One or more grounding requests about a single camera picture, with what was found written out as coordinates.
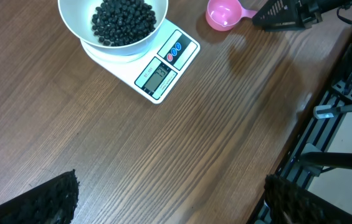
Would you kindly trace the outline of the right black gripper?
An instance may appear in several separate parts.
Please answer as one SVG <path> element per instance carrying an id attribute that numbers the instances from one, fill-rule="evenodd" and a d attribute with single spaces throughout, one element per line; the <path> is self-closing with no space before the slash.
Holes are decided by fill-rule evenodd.
<path id="1" fill-rule="evenodd" d="M 322 14 L 333 9 L 349 9 L 352 0 L 268 0 L 252 18 L 265 31 L 309 29 L 322 22 Z"/>

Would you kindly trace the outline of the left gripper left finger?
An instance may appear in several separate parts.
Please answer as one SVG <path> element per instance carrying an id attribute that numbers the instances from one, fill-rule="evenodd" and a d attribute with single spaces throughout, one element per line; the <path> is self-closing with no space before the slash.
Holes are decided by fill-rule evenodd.
<path id="1" fill-rule="evenodd" d="M 75 170 L 57 177 L 0 205 L 0 224 L 69 224 L 78 203 Z"/>

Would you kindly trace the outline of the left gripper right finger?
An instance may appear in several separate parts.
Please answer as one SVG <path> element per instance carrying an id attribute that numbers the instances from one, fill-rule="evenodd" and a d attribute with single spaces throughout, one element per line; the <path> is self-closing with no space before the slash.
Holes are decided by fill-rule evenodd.
<path id="1" fill-rule="evenodd" d="M 266 176 L 264 189 L 276 224 L 352 224 L 352 214 L 277 175 Z"/>

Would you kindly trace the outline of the pink plastic measuring scoop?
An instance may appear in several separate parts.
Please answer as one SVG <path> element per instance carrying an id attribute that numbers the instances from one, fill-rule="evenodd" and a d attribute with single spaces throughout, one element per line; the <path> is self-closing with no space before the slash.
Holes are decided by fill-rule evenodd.
<path id="1" fill-rule="evenodd" d="M 209 0 L 206 21 L 217 31 L 231 30 L 242 18 L 253 18 L 257 11 L 246 9 L 239 0 Z"/>

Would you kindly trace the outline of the black beans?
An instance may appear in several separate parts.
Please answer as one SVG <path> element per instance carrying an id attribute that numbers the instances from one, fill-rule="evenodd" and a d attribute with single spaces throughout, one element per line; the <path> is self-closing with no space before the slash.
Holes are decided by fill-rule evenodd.
<path id="1" fill-rule="evenodd" d="M 144 0 L 103 0 L 92 16 L 93 35 L 107 47 L 134 44 L 155 30 L 156 14 Z"/>

